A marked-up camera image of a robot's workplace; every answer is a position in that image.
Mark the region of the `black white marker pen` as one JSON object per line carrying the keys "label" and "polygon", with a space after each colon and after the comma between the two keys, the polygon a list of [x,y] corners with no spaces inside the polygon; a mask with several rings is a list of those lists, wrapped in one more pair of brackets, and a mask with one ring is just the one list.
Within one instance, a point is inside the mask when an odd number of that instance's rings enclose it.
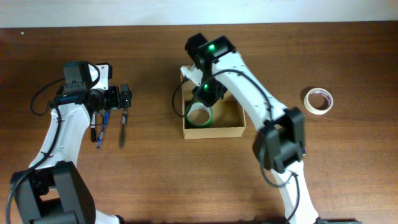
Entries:
{"label": "black white marker pen", "polygon": [[90,137],[91,142],[96,142],[96,114],[93,113],[90,121]]}

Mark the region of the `green tape roll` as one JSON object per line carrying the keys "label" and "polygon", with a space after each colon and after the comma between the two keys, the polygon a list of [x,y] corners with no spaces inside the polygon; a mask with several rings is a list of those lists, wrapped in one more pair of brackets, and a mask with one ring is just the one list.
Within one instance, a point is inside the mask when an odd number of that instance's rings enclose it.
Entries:
{"label": "green tape roll", "polygon": [[194,101],[186,109],[186,119],[189,124],[196,128],[209,127],[213,121],[213,110],[200,101]]}

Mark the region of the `brown cardboard box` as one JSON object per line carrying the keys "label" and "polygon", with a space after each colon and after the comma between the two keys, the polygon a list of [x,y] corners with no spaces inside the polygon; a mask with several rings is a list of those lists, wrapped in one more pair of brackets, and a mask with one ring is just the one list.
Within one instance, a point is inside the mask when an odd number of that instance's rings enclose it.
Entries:
{"label": "brown cardboard box", "polygon": [[211,109],[213,116],[207,127],[195,127],[186,118],[182,119],[184,139],[235,138],[243,135],[246,129],[245,112],[230,91]]}

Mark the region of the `blue ballpoint pen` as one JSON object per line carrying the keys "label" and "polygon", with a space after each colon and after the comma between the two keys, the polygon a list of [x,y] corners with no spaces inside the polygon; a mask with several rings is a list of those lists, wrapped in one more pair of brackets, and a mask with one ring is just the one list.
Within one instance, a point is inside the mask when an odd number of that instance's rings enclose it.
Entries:
{"label": "blue ballpoint pen", "polygon": [[110,110],[106,110],[105,115],[104,115],[104,120],[103,120],[103,125],[101,128],[101,132],[97,138],[97,142],[96,142],[96,148],[100,149],[103,139],[104,139],[104,134],[108,125],[108,121],[109,121],[109,117],[110,117]]}

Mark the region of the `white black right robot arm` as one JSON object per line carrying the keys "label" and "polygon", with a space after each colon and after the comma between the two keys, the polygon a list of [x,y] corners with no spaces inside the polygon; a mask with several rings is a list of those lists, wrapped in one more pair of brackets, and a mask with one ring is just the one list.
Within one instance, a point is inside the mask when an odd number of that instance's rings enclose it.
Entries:
{"label": "white black right robot arm", "polygon": [[195,87],[181,117],[188,118],[197,106],[210,108],[229,91],[257,130],[252,150],[263,179],[281,194],[286,223],[318,223],[304,176],[303,113],[275,99],[226,36],[207,40],[197,33],[187,39],[185,51],[193,65],[182,66],[180,71],[183,81]]}

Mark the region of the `clear black ballpoint pen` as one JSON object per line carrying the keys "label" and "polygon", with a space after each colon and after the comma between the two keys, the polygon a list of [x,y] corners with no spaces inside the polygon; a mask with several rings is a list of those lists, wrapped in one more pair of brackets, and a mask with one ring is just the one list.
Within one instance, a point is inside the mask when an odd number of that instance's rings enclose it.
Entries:
{"label": "clear black ballpoint pen", "polygon": [[127,118],[128,118],[127,109],[123,109],[121,133],[120,133],[120,138],[119,138],[119,148],[120,149],[122,149],[124,146]]}

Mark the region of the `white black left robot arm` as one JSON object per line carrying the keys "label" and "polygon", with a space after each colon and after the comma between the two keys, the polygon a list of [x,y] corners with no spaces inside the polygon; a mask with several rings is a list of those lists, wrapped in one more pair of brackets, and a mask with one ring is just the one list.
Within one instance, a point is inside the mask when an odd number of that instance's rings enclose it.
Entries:
{"label": "white black left robot arm", "polygon": [[124,223],[120,215],[96,209],[76,164],[93,115],[131,104],[128,85],[109,86],[108,63],[70,62],[63,66],[65,84],[47,109],[51,122],[44,143],[27,170],[15,172],[6,203],[11,221],[15,201],[23,223]]}

